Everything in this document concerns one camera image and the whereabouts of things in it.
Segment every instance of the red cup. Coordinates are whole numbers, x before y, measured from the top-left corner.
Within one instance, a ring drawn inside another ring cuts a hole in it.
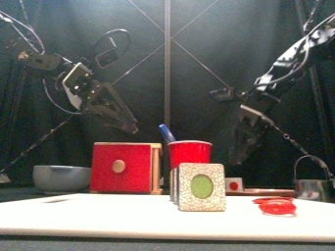
[[[180,140],[168,144],[170,167],[180,163],[210,163],[212,144],[198,140]]]

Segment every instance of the blue pen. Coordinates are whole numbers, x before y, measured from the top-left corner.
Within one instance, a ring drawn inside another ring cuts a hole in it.
[[[168,130],[168,127],[167,127],[164,124],[162,124],[162,125],[159,126],[159,129],[160,129],[163,138],[164,138],[164,140],[167,141],[167,143],[174,142],[174,141],[175,141],[175,138],[174,138],[174,136],[172,136],[171,131]]]

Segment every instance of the table surface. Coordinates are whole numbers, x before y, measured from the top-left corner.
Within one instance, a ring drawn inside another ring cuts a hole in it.
[[[226,212],[182,212],[168,195],[70,194],[0,203],[0,234],[128,239],[334,243],[335,205],[295,199],[294,216],[264,215],[252,196]]]

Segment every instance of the gray bowl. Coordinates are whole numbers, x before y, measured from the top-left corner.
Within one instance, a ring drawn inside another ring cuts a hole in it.
[[[43,193],[71,193],[90,186],[91,169],[72,166],[34,166],[34,185]]]

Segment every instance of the small red box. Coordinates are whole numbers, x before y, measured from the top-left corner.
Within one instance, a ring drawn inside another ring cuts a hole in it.
[[[91,192],[162,194],[162,155],[159,143],[96,142]]]

